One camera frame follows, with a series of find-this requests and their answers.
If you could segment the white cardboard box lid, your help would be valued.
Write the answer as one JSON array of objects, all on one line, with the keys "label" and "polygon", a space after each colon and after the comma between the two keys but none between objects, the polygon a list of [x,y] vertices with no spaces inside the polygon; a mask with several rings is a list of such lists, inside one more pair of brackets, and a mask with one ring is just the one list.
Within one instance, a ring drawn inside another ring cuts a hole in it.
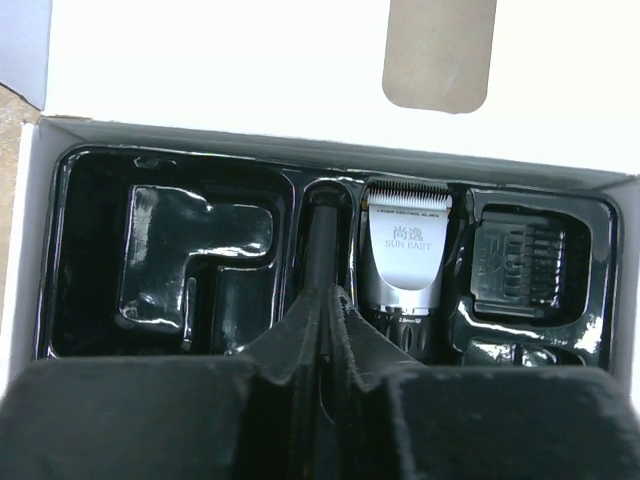
[{"label": "white cardboard box lid", "polygon": [[21,132],[1,380],[35,360],[54,176],[87,147],[597,197],[612,363],[639,389],[635,1],[5,1]]}]

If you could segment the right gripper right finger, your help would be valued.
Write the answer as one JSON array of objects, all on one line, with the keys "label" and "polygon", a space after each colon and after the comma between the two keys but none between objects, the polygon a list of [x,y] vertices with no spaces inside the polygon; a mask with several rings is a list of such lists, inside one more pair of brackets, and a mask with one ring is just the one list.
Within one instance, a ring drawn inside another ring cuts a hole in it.
[{"label": "right gripper right finger", "polygon": [[587,367],[426,366],[328,292],[344,479],[635,479],[639,420]]}]

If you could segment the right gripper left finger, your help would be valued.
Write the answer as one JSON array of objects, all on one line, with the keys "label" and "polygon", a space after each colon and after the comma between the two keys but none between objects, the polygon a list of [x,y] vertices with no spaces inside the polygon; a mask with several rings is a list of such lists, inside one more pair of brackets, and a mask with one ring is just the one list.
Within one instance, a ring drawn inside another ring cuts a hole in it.
[{"label": "right gripper left finger", "polygon": [[321,311],[304,291],[235,356],[39,361],[1,403],[5,479],[309,479]]}]

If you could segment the black silver hair clipper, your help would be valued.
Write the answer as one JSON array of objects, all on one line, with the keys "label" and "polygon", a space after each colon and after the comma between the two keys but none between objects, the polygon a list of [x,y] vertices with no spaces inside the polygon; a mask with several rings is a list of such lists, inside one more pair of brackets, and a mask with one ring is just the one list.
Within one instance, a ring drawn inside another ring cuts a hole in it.
[{"label": "black silver hair clipper", "polygon": [[439,314],[449,214],[447,187],[378,179],[362,199],[358,302],[363,317],[398,348],[441,360]]}]

